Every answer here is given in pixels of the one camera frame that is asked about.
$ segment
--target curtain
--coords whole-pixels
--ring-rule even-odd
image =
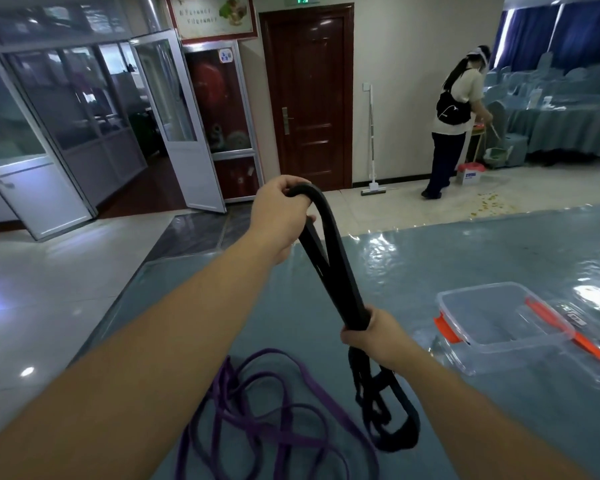
[[[493,65],[496,62],[496,54],[498,53],[498,47],[500,46],[500,39],[502,38],[502,30],[504,28],[504,22],[507,19],[507,12],[503,11],[502,15],[500,15],[500,24],[498,25],[498,32],[496,33],[496,40],[493,44],[493,49],[491,50],[491,60],[489,62],[489,67],[493,69]]]
[[[559,6],[516,10],[498,65],[511,66],[512,72],[536,69],[540,56],[549,47],[558,10]]]
[[[553,66],[571,70],[600,63],[600,1],[564,6],[551,44]]]

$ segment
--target red wooden door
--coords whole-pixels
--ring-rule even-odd
[[[351,186],[353,5],[260,15],[280,171]]]

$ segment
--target black pants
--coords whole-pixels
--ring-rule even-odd
[[[462,153],[466,133],[453,135],[432,133],[432,136],[435,150],[427,193],[436,196],[449,184],[449,178],[453,175]]]

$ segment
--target black resistance band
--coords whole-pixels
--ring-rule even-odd
[[[345,325],[350,330],[366,330],[371,317],[360,298],[360,291],[351,272],[329,203],[320,189],[313,184],[295,185],[287,193],[289,197],[301,194],[309,197],[320,213],[326,254],[309,217],[300,235],[300,243]],[[356,402],[362,408],[362,419],[376,448],[380,451],[395,452],[416,446],[420,434],[420,417],[398,384],[393,371],[381,366],[380,373],[372,376],[368,355],[353,347],[349,348],[349,366],[356,387]],[[408,414],[407,421],[393,433],[385,429],[391,422],[391,412],[380,396],[380,392],[387,387],[391,388]]]

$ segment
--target person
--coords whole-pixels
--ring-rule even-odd
[[[0,433],[0,480],[149,478],[200,404],[273,266],[300,236],[310,202],[285,190],[303,181],[282,176],[264,185],[240,240],[25,407]],[[343,330],[342,341],[408,380],[461,478],[587,478],[442,367],[389,313],[370,311],[368,329]]]
[[[471,131],[471,113],[488,125],[493,116],[482,104],[484,75],[489,70],[491,49],[481,45],[469,52],[442,86],[436,106],[433,124],[433,165],[427,188],[422,192],[425,199],[439,199],[441,190],[449,186],[449,179],[456,169],[466,139]]]

